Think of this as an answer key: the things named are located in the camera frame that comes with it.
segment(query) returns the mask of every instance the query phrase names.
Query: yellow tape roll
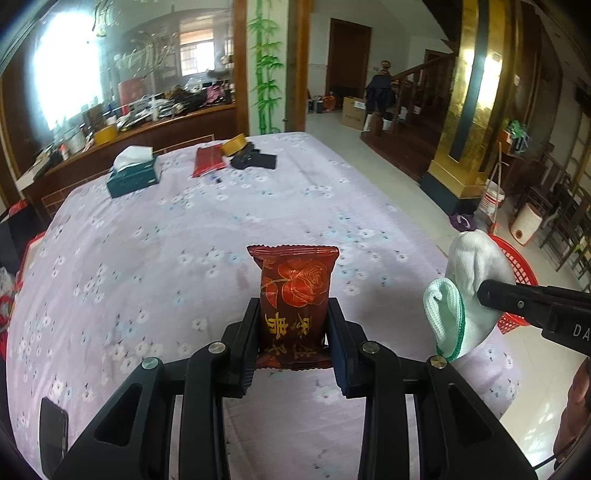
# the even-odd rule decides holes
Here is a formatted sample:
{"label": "yellow tape roll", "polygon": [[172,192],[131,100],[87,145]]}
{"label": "yellow tape roll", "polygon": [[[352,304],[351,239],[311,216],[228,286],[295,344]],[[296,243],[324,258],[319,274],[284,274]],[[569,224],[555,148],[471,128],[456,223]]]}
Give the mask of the yellow tape roll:
{"label": "yellow tape roll", "polygon": [[234,155],[234,153],[242,150],[244,147],[246,147],[246,138],[244,137],[244,134],[240,134],[222,145],[222,153],[225,156],[230,157],[231,155]]}

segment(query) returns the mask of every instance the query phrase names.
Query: doorway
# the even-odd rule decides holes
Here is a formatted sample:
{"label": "doorway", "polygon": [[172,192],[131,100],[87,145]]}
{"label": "doorway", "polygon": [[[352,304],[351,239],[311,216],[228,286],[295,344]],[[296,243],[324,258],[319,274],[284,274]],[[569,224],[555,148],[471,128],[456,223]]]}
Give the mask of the doorway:
{"label": "doorway", "polygon": [[338,103],[346,96],[364,97],[371,34],[371,27],[330,19],[326,93],[333,92]]}

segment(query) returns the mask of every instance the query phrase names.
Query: red snack wrapper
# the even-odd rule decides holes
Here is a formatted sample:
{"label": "red snack wrapper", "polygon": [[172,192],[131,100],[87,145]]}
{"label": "red snack wrapper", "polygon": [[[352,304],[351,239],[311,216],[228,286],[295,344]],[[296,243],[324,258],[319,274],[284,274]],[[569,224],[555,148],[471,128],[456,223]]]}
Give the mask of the red snack wrapper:
{"label": "red snack wrapper", "polygon": [[226,164],[222,158],[221,145],[197,149],[193,178],[222,168],[226,168]]}
{"label": "red snack wrapper", "polygon": [[322,345],[336,247],[248,247],[261,267],[258,368],[331,368]]}

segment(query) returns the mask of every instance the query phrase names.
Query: black cable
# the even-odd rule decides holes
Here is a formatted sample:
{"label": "black cable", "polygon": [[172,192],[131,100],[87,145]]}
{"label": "black cable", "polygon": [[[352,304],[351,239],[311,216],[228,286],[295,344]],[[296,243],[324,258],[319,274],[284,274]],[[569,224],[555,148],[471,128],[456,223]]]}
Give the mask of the black cable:
{"label": "black cable", "polygon": [[534,467],[534,470],[537,470],[538,468],[542,468],[544,465],[547,465],[548,463],[550,463],[552,460],[554,460],[556,457],[562,455],[564,452],[566,452],[569,448],[571,448],[574,443],[577,441],[577,439],[572,439],[568,445],[566,447],[564,447],[562,450],[560,450],[558,453],[556,453],[555,455],[547,458],[546,460],[544,460],[542,463],[538,463],[538,465],[536,465]]}

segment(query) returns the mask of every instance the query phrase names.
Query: white bucket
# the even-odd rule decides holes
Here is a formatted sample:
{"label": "white bucket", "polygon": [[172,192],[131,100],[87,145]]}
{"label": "white bucket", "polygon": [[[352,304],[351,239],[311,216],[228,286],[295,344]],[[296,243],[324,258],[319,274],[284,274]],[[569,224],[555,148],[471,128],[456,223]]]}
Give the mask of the white bucket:
{"label": "white bucket", "polygon": [[520,245],[525,245],[534,236],[541,223],[542,216],[539,211],[534,206],[526,203],[517,214],[513,225],[511,225],[511,235]]}
{"label": "white bucket", "polygon": [[499,197],[496,196],[496,191],[499,189],[497,184],[492,180],[487,180],[485,184],[485,194],[482,200],[480,201],[480,205],[478,209],[489,217],[492,217],[495,214],[495,205],[500,205],[505,200],[505,192],[503,189],[499,189]]}

